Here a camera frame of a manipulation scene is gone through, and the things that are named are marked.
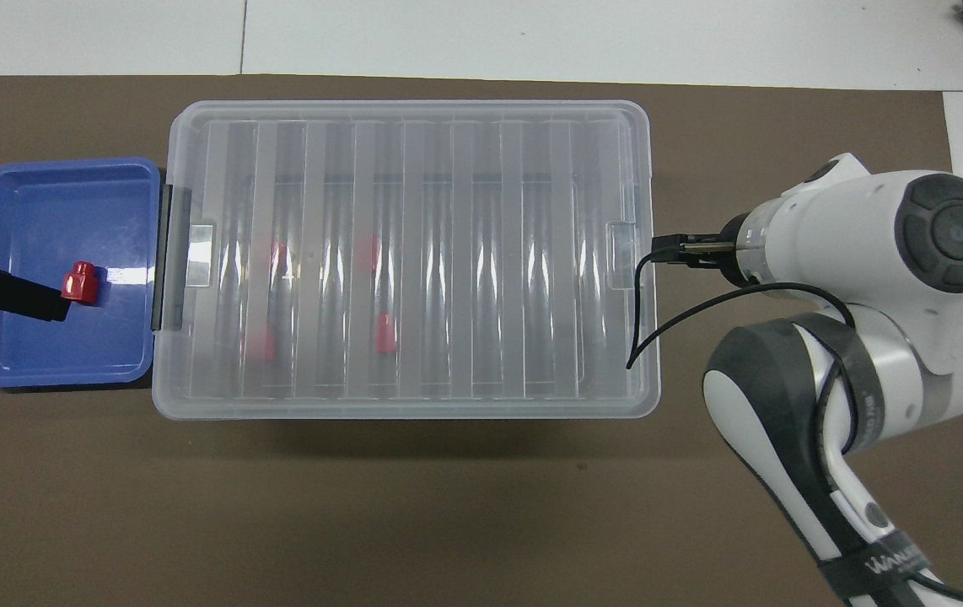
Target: clear plastic box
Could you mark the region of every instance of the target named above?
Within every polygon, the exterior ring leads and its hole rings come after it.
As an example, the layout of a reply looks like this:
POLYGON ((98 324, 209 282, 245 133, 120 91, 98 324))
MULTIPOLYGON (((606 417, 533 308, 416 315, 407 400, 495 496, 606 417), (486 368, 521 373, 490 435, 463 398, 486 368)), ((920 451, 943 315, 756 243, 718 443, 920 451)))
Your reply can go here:
MULTIPOLYGON (((631 101, 200 101, 170 128, 168 417, 627 418, 631 101)), ((646 273, 643 328, 654 325, 646 273)))

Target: blue tray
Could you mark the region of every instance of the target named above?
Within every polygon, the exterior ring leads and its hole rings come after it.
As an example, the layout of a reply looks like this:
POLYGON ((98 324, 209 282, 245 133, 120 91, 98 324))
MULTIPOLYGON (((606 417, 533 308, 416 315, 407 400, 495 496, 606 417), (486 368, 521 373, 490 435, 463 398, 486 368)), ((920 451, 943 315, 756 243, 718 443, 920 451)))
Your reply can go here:
POLYGON ((0 268, 62 287, 74 261, 100 278, 94 306, 64 322, 0 312, 0 388, 122 384, 153 356, 160 172, 146 158, 0 166, 0 268))

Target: brown table surface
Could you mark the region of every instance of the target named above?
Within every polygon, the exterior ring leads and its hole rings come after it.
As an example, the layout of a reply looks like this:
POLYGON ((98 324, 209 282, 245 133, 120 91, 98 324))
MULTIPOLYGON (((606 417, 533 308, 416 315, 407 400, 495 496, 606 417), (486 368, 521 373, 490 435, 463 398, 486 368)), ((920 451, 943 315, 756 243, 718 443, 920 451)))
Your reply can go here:
MULTIPOLYGON (((0 77, 0 164, 165 165, 198 99, 631 99, 659 234, 713 231, 852 151, 950 169, 937 93, 333 77, 0 77)), ((659 316, 721 276, 659 269, 659 316)), ((667 335, 628 422, 169 422, 149 389, 0 391, 0 604, 836 604, 702 406, 747 298, 667 335)), ((963 588, 963 417, 852 457, 963 588)))

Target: white robotic arm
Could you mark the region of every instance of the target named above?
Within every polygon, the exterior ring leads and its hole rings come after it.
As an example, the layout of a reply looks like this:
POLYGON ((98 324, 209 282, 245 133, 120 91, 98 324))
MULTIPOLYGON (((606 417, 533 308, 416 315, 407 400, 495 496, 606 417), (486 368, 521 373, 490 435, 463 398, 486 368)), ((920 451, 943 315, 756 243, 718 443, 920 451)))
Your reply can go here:
POLYGON ((871 175, 843 154, 721 234, 679 237, 655 242, 650 260, 841 300, 848 324, 827 307, 732 330, 702 380, 722 437, 837 596, 853 606, 963 604, 843 458, 963 412, 963 179, 871 175))

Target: velcro strap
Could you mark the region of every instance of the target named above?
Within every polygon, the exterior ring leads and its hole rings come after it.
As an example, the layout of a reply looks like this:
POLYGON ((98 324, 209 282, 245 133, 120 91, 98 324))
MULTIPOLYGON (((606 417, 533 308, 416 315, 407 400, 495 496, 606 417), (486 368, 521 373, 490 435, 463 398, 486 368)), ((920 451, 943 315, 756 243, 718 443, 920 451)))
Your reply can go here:
POLYGON ((909 535, 897 530, 857 552, 822 562, 820 572, 844 600, 904 583, 929 566, 928 558, 909 535))

